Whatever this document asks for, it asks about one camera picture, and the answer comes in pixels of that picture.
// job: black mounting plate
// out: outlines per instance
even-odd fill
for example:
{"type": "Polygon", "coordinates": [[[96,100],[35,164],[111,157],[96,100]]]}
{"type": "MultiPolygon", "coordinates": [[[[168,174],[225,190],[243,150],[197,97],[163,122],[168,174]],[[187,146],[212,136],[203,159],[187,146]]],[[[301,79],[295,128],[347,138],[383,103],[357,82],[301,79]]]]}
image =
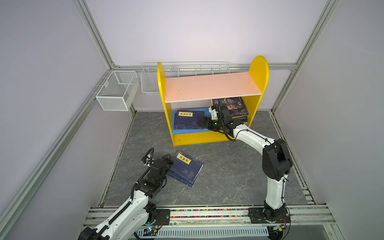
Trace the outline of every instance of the black mounting plate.
{"type": "Polygon", "coordinates": [[[161,225],[161,223],[164,225],[169,225],[169,219],[170,219],[170,210],[169,209],[156,209],[156,215],[155,215],[155,223],[153,225],[161,225]]]}
{"type": "MultiPolygon", "coordinates": [[[[270,223],[270,222],[266,221],[263,217],[261,217],[261,215],[263,215],[263,209],[264,209],[263,207],[250,207],[250,208],[248,208],[248,216],[251,219],[252,224],[270,223]]],[[[283,209],[283,211],[281,213],[281,217],[284,218],[286,223],[291,222],[291,216],[288,214],[286,208],[283,209]]],[[[284,221],[281,218],[279,218],[276,220],[275,223],[284,223],[284,221]]]]}

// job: yellow title label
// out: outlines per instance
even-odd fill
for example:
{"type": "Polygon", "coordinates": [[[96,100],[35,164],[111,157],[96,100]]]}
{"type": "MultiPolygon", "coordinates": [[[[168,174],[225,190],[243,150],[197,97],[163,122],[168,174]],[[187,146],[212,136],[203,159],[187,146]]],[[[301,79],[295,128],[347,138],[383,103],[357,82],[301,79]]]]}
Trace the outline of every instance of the yellow title label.
{"type": "Polygon", "coordinates": [[[179,116],[192,117],[192,116],[193,116],[193,113],[179,112],[179,116]]]}
{"type": "Polygon", "coordinates": [[[189,160],[188,158],[184,157],[180,153],[177,155],[177,158],[180,159],[181,161],[185,162],[186,164],[189,164],[191,162],[191,160],[189,160]]]}

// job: yellow side panel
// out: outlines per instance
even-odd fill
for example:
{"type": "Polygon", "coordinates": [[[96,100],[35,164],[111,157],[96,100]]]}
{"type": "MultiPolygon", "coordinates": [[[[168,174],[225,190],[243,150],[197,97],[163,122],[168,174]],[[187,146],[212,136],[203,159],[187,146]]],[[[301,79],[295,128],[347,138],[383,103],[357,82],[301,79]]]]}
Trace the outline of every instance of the yellow side panel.
{"type": "Polygon", "coordinates": [[[172,108],[170,106],[170,103],[164,102],[165,88],[166,88],[166,74],[164,72],[164,67],[161,62],[157,63],[157,83],[159,84],[161,101],[163,103],[164,112],[166,114],[170,137],[172,139],[173,145],[175,145],[175,140],[172,135],[172,127],[170,125],[170,123],[172,122],[172,108]]]}
{"type": "Polygon", "coordinates": [[[175,139],[174,146],[228,141],[224,134],[218,132],[196,132],[173,135],[175,139]]]}
{"type": "Polygon", "coordinates": [[[256,111],[260,105],[260,102],[263,98],[265,89],[268,85],[269,79],[269,68],[268,62],[265,57],[257,56],[253,59],[251,66],[249,68],[249,74],[251,74],[256,85],[259,87],[262,92],[259,96],[246,96],[243,97],[244,103],[248,108],[248,125],[251,126],[253,119],[255,118],[256,111]]]}

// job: yellow bookshelf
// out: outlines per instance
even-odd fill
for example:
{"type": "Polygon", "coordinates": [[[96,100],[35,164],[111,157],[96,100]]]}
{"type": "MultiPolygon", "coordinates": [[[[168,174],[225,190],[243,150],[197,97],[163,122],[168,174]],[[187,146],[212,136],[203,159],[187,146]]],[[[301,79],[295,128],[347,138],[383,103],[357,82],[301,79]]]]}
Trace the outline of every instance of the yellow bookshelf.
{"type": "Polygon", "coordinates": [[[174,146],[207,142],[228,141],[218,132],[172,134],[171,103],[204,99],[242,97],[249,111],[251,126],[257,108],[268,85],[269,68],[263,56],[253,59],[248,72],[216,75],[166,78],[163,64],[157,63],[157,80],[161,101],[167,118],[170,137],[174,146]]]}

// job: wire basket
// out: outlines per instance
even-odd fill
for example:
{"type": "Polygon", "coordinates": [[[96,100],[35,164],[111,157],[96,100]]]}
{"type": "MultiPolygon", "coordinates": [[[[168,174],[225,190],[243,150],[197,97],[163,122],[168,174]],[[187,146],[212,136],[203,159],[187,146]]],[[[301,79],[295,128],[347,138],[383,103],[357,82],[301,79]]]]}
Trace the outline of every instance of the wire basket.
{"type": "MultiPolygon", "coordinates": [[[[142,63],[141,91],[146,95],[159,94],[157,63],[142,63]]],[[[172,62],[163,63],[166,78],[230,73],[229,62],[172,62]]]]}
{"type": "Polygon", "coordinates": [[[129,111],[139,88],[135,71],[113,70],[96,94],[103,110],[129,111]]]}

